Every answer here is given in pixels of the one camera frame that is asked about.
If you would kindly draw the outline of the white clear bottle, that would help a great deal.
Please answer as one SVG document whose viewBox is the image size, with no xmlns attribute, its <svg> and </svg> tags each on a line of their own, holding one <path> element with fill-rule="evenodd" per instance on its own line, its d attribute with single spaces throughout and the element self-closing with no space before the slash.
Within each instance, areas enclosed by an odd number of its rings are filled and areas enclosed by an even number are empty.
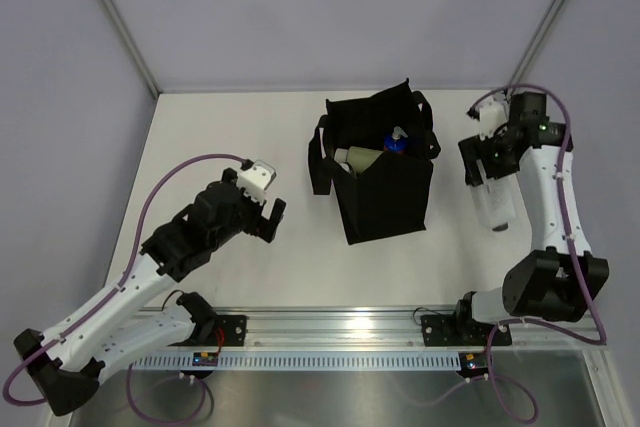
<svg viewBox="0 0 640 427">
<path fill-rule="evenodd" d="M 511 192 L 511 177 L 486 179 L 471 188 L 471 194 L 480 223 L 494 232 L 506 231 L 516 219 Z"/>
</svg>

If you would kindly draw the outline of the orange blue spray bottle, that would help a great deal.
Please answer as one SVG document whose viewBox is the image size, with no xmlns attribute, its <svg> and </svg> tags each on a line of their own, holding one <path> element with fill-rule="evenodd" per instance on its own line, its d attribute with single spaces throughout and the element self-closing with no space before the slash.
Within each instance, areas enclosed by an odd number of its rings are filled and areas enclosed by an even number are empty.
<svg viewBox="0 0 640 427">
<path fill-rule="evenodd" d="M 407 144 L 408 134 L 400 126 L 395 126 L 391 133 L 384 138 L 383 150 L 395 154 L 403 154 Z"/>
</svg>

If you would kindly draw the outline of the black canvas bag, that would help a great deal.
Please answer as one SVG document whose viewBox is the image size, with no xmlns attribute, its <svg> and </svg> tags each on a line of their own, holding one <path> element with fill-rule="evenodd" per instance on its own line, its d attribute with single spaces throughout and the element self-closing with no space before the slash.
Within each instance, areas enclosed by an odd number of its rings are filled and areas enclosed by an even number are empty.
<svg viewBox="0 0 640 427">
<path fill-rule="evenodd" d="M 403 154 L 383 150 L 384 138 L 395 126 L 408 134 Z M 382 155 L 354 175 L 333 159 L 337 148 L 352 146 Z M 336 194 L 350 245 L 424 231 L 434 160 L 440 152 L 432 107 L 408 81 L 369 97 L 328 100 L 308 146 L 312 191 Z"/>
</svg>

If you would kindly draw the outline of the green liquid bottle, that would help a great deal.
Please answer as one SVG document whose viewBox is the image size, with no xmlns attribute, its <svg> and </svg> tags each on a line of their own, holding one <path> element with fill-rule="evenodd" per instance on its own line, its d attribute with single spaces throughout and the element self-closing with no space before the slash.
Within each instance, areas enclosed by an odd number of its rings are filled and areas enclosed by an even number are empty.
<svg viewBox="0 0 640 427">
<path fill-rule="evenodd" d="M 333 159 L 347 172 L 359 175 L 368 169 L 380 156 L 382 151 L 352 146 L 348 149 L 337 148 Z"/>
</svg>

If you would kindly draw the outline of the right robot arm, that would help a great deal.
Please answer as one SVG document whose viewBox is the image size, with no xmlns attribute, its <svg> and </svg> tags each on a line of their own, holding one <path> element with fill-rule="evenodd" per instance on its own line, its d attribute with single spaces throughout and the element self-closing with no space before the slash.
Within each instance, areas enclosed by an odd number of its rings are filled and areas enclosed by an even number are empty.
<svg viewBox="0 0 640 427">
<path fill-rule="evenodd" d="M 458 147 L 464 180 L 484 225 L 506 229 L 516 218 L 511 185 L 521 193 L 531 229 L 530 251 L 505 274 L 501 286 L 469 292 L 458 301 L 454 335 L 474 344 L 489 326 L 523 323 L 576 323 L 591 315 L 603 345 L 606 333 L 594 300 L 609 278 L 607 260 L 598 258 L 586 238 L 573 188 L 573 139 L 567 109 L 561 121 L 547 113 L 558 103 L 533 84 L 495 89 L 476 100 L 467 115 L 475 135 Z"/>
</svg>

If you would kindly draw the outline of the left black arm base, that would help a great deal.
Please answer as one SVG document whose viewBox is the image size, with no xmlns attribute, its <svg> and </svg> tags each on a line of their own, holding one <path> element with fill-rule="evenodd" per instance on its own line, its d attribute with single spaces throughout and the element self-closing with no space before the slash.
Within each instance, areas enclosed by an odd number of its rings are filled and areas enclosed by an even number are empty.
<svg viewBox="0 0 640 427">
<path fill-rule="evenodd" d="M 246 338 L 247 317 L 244 315 L 217 315 L 208 320 L 203 327 L 197 326 L 194 332 L 175 346 L 185 347 L 242 347 Z"/>
</svg>

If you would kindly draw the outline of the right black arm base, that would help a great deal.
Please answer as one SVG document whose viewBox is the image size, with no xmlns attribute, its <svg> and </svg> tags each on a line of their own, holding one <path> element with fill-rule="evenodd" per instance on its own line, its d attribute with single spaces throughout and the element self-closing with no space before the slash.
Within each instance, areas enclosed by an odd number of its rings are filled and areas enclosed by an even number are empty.
<svg viewBox="0 0 640 427">
<path fill-rule="evenodd" d="M 455 315 L 426 314 L 420 317 L 426 347 L 485 347 L 493 324 L 460 321 Z"/>
</svg>

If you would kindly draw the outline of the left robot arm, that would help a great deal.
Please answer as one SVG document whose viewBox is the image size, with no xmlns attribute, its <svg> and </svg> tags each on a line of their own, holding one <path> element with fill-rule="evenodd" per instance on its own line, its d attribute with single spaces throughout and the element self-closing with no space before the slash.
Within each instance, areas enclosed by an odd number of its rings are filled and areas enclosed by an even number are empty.
<svg viewBox="0 0 640 427">
<path fill-rule="evenodd" d="M 19 368 L 54 415 L 79 409 L 111 376 L 159 348 L 223 340 L 216 312 L 196 292 L 182 294 L 174 306 L 145 321 L 129 320 L 236 235 L 272 242 L 286 208 L 277 199 L 270 216 L 262 215 L 275 178 L 275 169 L 262 161 L 226 169 L 145 242 L 136 242 L 120 278 L 59 323 L 44 331 L 26 329 L 15 338 Z"/>
</svg>

